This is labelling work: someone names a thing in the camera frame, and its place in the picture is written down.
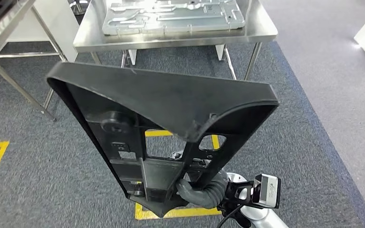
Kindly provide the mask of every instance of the black cable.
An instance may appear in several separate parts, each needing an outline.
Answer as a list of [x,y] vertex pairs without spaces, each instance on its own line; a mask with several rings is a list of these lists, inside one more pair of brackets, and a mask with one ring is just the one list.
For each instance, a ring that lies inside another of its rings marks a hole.
[[241,204],[239,206],[236,207],[236,209],[234,209],[232,212],[230,212],[226,217],[224,217],[218,224],[218,226],[216,228],[221,228],[221,226],[232,216],[234,215],[234,213],[236,213],[238,210],[240,210],[244,205]]

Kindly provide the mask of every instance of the gray carpet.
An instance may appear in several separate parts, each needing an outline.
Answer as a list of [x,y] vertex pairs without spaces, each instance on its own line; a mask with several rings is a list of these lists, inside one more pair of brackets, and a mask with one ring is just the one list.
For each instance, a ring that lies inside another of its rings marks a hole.
[[285,57],[365,200],[365,0],[262,0]]
[[[41,44],[28,44],[30,50]],[[10,49],[25,48],[9,45]],[[251,45],[230,45],[243,78]],[[100,53],[104,64],[119,65],[120,52]],[[79,61],[92,62],[87,54]],[[56,57],[3,59],[16,80],[44,100],[43,77]],[[136,68],[230,78],[214,47],[139,51]],[[276,212],[293,228],[365,227],[365,204],[276,43],[263,46],[251,76],[268,82],[281,101],[277,111],[227,164],[245,177],[265,172],[282,178]],[[10,140],[0,162],[0,228],[4,227],[215,227],[221,216],[134,219],[110,170],[70,111],[54,96],[48,121],[0,77],[0,141]],[[180,148],[170,139],[151,139]],[[224,227],[236,227],[228,221]]]

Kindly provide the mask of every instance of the black plastic panel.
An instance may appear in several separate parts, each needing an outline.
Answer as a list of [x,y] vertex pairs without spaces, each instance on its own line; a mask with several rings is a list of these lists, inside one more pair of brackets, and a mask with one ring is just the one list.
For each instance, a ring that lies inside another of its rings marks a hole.
[[[47,81],[126,197],[160,217],[187,204],[175,194],[177,180],[187,173],[193,186],[206,186],[278,106],[268,84],[147,70],[59,63]],[[149,129],[165,129],[186,141],[182,157],[148,156]],[[210,134],[226,138],[220,149],[199,148]],[[203,166],[198,159],[210,163]]]

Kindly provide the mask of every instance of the aluminum plate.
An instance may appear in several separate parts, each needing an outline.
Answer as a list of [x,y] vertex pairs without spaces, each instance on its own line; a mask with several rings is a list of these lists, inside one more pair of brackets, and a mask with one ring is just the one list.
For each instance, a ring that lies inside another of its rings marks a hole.
[[150,0],[113,3],[105,35],[230,30],[244,27],[236,0]]

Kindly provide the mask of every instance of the stainless steel table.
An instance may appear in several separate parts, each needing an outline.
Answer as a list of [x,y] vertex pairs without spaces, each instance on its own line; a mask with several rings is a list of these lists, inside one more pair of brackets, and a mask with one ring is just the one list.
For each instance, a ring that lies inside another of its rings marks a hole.
[[[5,14],[0,20],[0,50],[6,44],[6,40],[16,28],[18,23],[23,19],[24,15],[28,10],[31,10],[36,16],[37,21],[40,23],[44,31],[46,32],[55,52],[28,52],[28,53],[13,53],[13,54],[2,54],[0,58],[14,58],[14,57],[35,57],[35,56],[59,56],[62,61],[67,61],[67,58],[63,54],[58,43],[55,41],[47,25],[42,20],[39,13],[34,8],[35,0],[18,0],[17,3]],[[8,81],[15,89],[17,89],[28,101],[30,101],[37,109],[41,111],[48,118],[55,120],[48,111],[47,107],[51,100],[53,90],[50,89],[47,98],[43,105],[41,105],[34,97],[32,97],[26,90],[24,90],[9,74],[0,66],[0,75]]]
[[74,40],[74,47],[77,52],[91,52],[93,59],[100,64],[96,52],[106,50],[124,50],[123,64],[127,60],[129,49],[184,47],[216,45],[217,51],[224,50],[229,68],[235,78],[234,69],[231,64],[229,52],[225,44],[228,43],[255,43],[250,58],[245,79],[248,79],[255,60],[258,56],[262,42],[272,41],[278,31],[272,20],[266,13],[259,0],[237,0],[240,10],[246,20],[244,28],[225,31],[206,32],[177,32],[165,34],[134,34],[105,36],[101,27],[106,17],[107,9],[111,0],[92,0],[85,17],[79,27]]

